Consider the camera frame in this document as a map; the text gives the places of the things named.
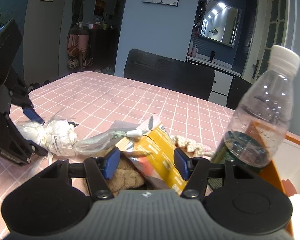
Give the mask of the white glass-pane door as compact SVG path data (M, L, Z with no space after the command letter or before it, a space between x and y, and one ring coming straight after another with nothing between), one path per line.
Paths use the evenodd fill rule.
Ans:
M251 0L252 33L242 79L254 83L268 68L270 50L279 45L293 48L296 28L296 0Z

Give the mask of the black chair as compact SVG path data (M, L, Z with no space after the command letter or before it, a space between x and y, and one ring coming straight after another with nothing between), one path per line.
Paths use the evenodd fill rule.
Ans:
M243 95L248 91L252 84L244 79L235 76L232 79L228 97L226 100L226 107L235 110L243 98Z
M208 100L215 70L132 49L127 57L123 77Z

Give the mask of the clear plastic water bottle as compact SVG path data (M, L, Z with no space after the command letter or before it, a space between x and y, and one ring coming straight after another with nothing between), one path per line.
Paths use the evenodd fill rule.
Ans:
M234 161L260 173L283 143L293 113L300 56L273 45L268 69L241 98L211 162Z

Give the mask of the brown plush towel toy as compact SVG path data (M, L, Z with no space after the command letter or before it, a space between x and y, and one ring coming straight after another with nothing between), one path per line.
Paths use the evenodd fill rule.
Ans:
M114 147L97 152L91 157L104 157L112 148ZM113 195L117 196L122 190L137 189L143 186L146 179L132 162L121 153L120 162L113 177L106 182Z

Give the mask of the yellow snack packet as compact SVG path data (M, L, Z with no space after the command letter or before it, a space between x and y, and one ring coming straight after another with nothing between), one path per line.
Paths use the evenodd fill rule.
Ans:
M173 189L180 195L187 182L174 164L176 146L159 116L151 115L132 133L138 137L124 137L115 146L155 189Z

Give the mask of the orange cardboard box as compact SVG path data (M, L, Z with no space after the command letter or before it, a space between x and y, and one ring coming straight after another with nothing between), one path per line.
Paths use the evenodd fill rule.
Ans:
M275 187L282 189L293 204L292 220L287 228L300 239L300 137L287 132L271 163L261 172Z

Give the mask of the hanging bags on rack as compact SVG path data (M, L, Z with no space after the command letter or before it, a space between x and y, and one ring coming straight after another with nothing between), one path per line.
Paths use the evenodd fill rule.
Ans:
M82 22L74 23L70 28L66 44L69 70L84 69L92 64L93 58L89 56L91 49L89 38L89 28Z

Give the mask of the wall mirror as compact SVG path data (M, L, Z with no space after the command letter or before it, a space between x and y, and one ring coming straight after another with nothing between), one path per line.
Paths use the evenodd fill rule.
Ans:
M206 0L199 36L234 47L241 10L215 0Z

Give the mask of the clear plastic bag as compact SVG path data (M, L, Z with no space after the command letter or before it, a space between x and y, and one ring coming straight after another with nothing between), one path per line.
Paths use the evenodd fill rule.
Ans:
M126 121L116 120L110 129L93 137L78 141L74 150L81 155L92 155L102 150L113 147L122 138L140 139L151 130L148 124L138 125Z

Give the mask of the pink checked tablecloth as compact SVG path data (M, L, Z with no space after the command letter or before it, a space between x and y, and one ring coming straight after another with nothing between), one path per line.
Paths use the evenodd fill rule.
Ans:
M172 90L97 72L70 74L33 90L30 99L45 120L58 113L79 123L75 129L79 140L108 130L116 120L139 124L151 114L157 114L168 134L202 142L213 151L234 112ZM49 164L46 158L37 159L38 156L31 158L40 164L31 173L33 163L17 167L0 158L0 209L11 191ZM7 234L0 213L0 239Z

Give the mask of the left black chair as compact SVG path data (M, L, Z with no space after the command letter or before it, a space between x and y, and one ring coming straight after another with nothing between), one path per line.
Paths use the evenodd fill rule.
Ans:
M132 49L127 57L123 77L208 100L215 70Z

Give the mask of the right black chair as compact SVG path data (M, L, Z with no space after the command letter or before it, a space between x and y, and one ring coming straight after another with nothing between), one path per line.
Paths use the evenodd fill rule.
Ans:
M232 79L228 97L226 100L226 107L235 110L243 98L243 95L248 91L252 84L244 79L235 76Z

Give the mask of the white cloth bag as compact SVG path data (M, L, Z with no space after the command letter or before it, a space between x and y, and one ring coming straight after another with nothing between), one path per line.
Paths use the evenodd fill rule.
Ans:
M45 148L56 156L76 155L74 145L77 142L75 128L78 124L67 119L50 119L45 124L27 121L17 124L21 135Z

